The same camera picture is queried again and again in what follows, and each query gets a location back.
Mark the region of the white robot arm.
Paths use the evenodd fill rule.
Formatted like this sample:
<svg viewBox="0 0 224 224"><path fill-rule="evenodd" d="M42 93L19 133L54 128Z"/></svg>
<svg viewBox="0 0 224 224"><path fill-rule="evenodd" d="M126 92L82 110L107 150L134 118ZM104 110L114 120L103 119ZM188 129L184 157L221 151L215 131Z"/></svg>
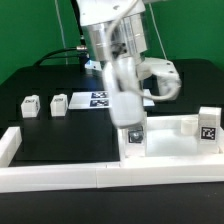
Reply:
<svg viewBox="0 0 224 224"><path fill-rule="evenodd" d="M142 0L77 0L80 25L90 55L103 64L110 117L128 131L131 143L143 140L144 109L139 95L139 67L147 49Z"/></svg>

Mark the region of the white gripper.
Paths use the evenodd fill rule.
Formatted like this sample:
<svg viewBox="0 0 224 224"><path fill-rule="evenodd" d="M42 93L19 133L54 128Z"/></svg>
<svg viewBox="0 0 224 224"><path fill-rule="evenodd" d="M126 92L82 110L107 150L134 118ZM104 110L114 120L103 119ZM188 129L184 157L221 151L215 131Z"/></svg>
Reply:
<svg viewBox="0 0 224 224"><path fill-rule="evenodd" d="M139 89L134 59L132 57L119 59L118 66L122 72L121 81ZM142 98L130 90L119 89L116 73L110 62L106 63L102 78L104 89L109 96L109 112L113 124L118 128L127 128L139 124L144 118ZM142 126L128 130L128 141L130 143L141 143L143 136Z"/></svg>

